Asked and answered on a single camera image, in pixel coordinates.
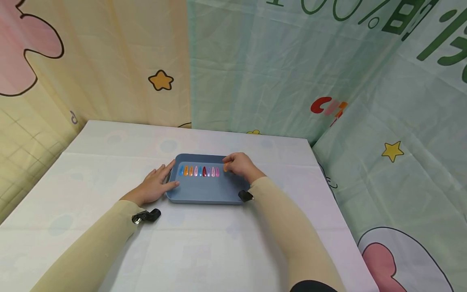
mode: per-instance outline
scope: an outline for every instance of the hand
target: hand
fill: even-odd
[[[251,159],[243,152],[232,153],[222,160],[226,163],[226,169],[244,177],[250,184],[255,180],[265,177],[266,175],[259,170]]]
[[[180,182],[177,181],[163,183],[174,165],[175,159],[167,166],[162,164],[157,170],[154,169],[139,186],[128,192],[120,200],[131,201],[141,207],[145,203],[154,202],[165,192],[178,187]]]

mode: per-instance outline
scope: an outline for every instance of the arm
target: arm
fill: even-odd
[[[79,237],[33,287],[33,292],[97,291],[114,261],[135,232],[131,217],[140,206],[160,198],[178,182],[163,184],[175,161],[151,171],[144,181],[123,196]]]
[[[233,153],[224,162],[228,170],[251,184],[249,192],[287,259],[289,289],[298,282],[315,280],[344,292],[332,259],[302,210],[244,153]]]

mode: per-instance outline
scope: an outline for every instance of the pink cloud print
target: pink cloud print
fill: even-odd
[[[18,96],[31,89],[37,76],[26,59],[31,51],[57,59],[64,47],[57,31],[45,20],[24,14],[25,0],[0,1],[0,95]]]

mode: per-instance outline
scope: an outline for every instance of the black clamp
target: black clamp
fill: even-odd
[[[243,203],[248,202],[248,201],[254,199],[252,194],[250,194],[249,192],[244,191],[244,190],[239,191],[239,192],[238,192],[238,196],[239,196],[239,198],[241,199],[241,201],[242,201]]]
[[[141,221],[150,221],[154,222],[159,217],[161,217],[161,211],[159,209],[154,209],[150,213],[148,211],[143,211],[138,214],[135,214],[131,217],[131,221],[138,225]]]

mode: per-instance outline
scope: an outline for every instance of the yellow backdrop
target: yellow backdrop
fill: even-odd
[[[0,3],[0,222],[87,120],[190,122],[186,14],[186,0]]]

